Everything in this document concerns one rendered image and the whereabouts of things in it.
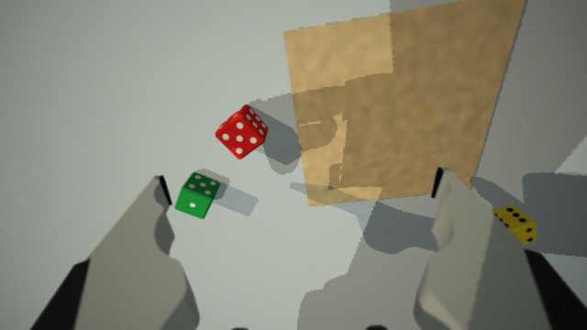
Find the red die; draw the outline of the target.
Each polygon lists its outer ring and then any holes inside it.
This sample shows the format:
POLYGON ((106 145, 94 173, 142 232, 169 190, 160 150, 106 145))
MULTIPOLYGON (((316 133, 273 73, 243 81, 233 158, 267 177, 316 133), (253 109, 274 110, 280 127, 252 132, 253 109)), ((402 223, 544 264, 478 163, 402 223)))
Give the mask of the red die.
POLYGON ((222 124, 216 137, 241 160, 265 142, 267 132, 268 127, 245 104, 222 124))

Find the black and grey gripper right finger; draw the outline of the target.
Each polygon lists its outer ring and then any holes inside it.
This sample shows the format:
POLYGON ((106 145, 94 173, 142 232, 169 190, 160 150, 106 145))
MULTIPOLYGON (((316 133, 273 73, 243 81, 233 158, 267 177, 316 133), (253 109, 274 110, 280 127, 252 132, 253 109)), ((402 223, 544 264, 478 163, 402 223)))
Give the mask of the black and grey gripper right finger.
POLYGON ((587 330, 567 283, 449 168, 437 168, 431 198, 439 251, 416 292, 421 330, 587 330))

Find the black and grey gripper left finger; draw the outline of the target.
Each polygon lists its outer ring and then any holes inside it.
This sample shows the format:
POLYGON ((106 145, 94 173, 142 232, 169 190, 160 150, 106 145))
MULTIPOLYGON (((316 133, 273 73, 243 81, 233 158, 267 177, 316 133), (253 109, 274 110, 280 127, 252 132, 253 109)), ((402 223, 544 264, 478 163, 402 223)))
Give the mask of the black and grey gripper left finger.
POLYGON ((196 330, 200 314, 154 176, 85 261, 74 264, 30 330, 196 330), (164 208, 163 208, 164 207, 164 208))

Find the yellow die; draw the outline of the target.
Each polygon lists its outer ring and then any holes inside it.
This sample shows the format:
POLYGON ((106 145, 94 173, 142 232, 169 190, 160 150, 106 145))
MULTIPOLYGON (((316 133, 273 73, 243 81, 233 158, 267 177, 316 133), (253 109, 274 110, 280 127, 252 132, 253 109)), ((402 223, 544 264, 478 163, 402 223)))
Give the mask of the yellow die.
POLYGON ((537 241, 536 223, 513 205, 492 211, 524 244, 537 241))

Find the tan mat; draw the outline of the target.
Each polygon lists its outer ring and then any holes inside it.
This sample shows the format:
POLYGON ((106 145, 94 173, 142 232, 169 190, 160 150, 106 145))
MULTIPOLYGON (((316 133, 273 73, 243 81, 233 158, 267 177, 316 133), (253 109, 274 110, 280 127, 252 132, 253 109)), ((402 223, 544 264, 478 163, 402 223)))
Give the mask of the tan mat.
POLYGON ((526 0, 283 32, 308 206, 471 189, 526 0))

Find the green die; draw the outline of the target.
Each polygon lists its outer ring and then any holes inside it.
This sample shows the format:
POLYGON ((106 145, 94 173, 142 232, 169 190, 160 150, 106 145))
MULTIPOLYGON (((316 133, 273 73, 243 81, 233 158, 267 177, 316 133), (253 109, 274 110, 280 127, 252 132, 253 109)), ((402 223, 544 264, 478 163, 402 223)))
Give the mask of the green die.
POLYGON ((204 219, 220 186, 220 182, 193 172, 180 190, 174 208, 204 219))

